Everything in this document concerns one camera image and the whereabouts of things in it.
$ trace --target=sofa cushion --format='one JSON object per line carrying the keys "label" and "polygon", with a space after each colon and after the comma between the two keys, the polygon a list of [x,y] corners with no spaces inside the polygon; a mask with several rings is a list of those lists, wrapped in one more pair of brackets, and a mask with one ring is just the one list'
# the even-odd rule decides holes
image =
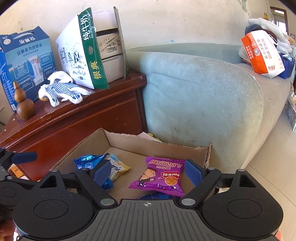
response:
{"label": "sofa cushion", "polygon": [[233,64],[174,53],[129,52],[131,69],[147,75],[143,100],[149,132],[167,143],[213,143],[210,165],[240,168],[263,114],[262,90]]}

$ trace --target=white work glove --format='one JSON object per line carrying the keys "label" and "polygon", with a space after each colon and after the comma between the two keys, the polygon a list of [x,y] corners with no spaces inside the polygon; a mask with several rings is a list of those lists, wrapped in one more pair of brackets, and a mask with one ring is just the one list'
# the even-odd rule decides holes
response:
{"label": "white work glove", "polygon": [[90,95],[91,92],[73,84],[73,79],[63,71],[52,73],[48,80],[49,85],[42,85],[38,91],[39,99],[46,101],[49,99],[53,107],[59,105],[58,98],[63,98],[62,101],[70,100],[74,104],[82,101],[82,95]]}
{"label": "white work glove", "polygon": [[52,73],[47,79],[49,80],[50,85],[54,84],[56,79],[58,79],[56,83],[73,83],[73,79],[64,71],[56,71]]}

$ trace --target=tiled floor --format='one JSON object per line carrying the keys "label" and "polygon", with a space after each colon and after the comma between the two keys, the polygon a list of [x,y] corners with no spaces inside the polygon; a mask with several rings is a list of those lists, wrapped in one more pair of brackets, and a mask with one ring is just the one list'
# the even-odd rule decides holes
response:
{"label": "tiled floor", "polygon": [[285,241],[296,241],[296,132],[285,111],[246,169],[282,206]]}

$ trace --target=yellow snack packet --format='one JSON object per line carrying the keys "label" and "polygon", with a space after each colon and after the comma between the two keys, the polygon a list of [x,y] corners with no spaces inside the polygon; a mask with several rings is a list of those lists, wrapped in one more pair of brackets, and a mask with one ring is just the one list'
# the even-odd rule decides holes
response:
{"label": "yellow snack packet", "polygon": [[126,173],[130,167],[125,165],[121,160],[119,160],[115,155],[110,154],[110,157],[107,158],[111,162],[111,175],[110,180],[114,182],[122,174]]}

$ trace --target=wooden gourd ornament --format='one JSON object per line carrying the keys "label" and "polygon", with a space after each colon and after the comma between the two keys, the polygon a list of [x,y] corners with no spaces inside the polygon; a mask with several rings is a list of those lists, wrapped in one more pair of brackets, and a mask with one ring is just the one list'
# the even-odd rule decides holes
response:
{"label": "wooden gourd ornament", "polygon": [[15,101],[17,105],[17,115],[21,120],[27,120],[35,114],[35,105],[32,100],[26,99],[26,93],[20,88],[19,84],[14,81]]}

